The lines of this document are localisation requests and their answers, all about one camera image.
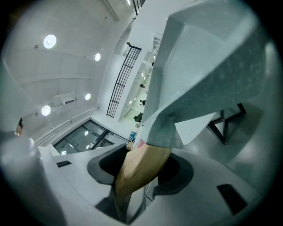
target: black slot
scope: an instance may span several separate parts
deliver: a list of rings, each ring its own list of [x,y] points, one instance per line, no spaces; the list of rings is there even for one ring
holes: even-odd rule
[[[222,197],[226,201],[233,215],[240,212],[247,206],[247,203],[237,193],[237,191],[229,184],[217,186],[217,189],[221,193]]]
[[[62,162],[58,162],[57,166],[60,168],[60,167],[67,166],[67,165],[70,165],[70,164],[71,163],[69,161],[62,161]]]

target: wooden handle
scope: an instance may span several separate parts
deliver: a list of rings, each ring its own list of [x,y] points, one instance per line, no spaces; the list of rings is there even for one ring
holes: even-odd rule
[[[163,168],[171,148],[143,144],[136,150],[129,151],[115,182],[118,205],[125,197],[142,188]]]

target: ceiling pipe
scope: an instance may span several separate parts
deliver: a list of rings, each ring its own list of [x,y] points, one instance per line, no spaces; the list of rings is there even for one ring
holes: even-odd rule
[[[108,0],[103,0],[105,2],[105,4],[107,5],[108,9],[110,10],[110,12],[112,13],[112,15],[114,16],[114,18],[116,19],[116,21],[119,21],[119,18],[117,16],[117,14],[115,13],[114,9],[112,8],[112,6],[109,4]]]

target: ceiling light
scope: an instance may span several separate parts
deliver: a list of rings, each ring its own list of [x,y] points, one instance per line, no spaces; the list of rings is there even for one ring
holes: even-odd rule
[[[86,94],[85,95],[85,99],[88,101],[90,99],[91,95],[90,94]]]
[[[100,58],[101,58],[100,53],[97,53],[97,54],[94,56],[94,60],[95,60],[95,61],[99,61]]]
[[[51,108],[48,105],[45,105],[43,108],[41,108],[41,114],[44,116],[49,115],[51,111]]]
[[[56,37],[52,34],[47,35],[43,40],[43,45],[45,48],[50,49],[56,44]]]

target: gray floor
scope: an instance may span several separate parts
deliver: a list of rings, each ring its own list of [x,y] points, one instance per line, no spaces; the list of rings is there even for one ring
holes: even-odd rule
[[[190,144],[179,149],[215,159],[253,185],[260,193],[267,191],[282,158],[283,144],[283,79],[278,57],[272,47],[267,48],[269,65],[260,93],[243,102],[247,115],[229,123],[227,144],[223,145],[215,134],[206,128]],[[237,106],[226,109],[228,117],[239,112]],[[223,125],[218,124],[222,132]],[[148,196],[152,199],[157,179],[151,182]]]

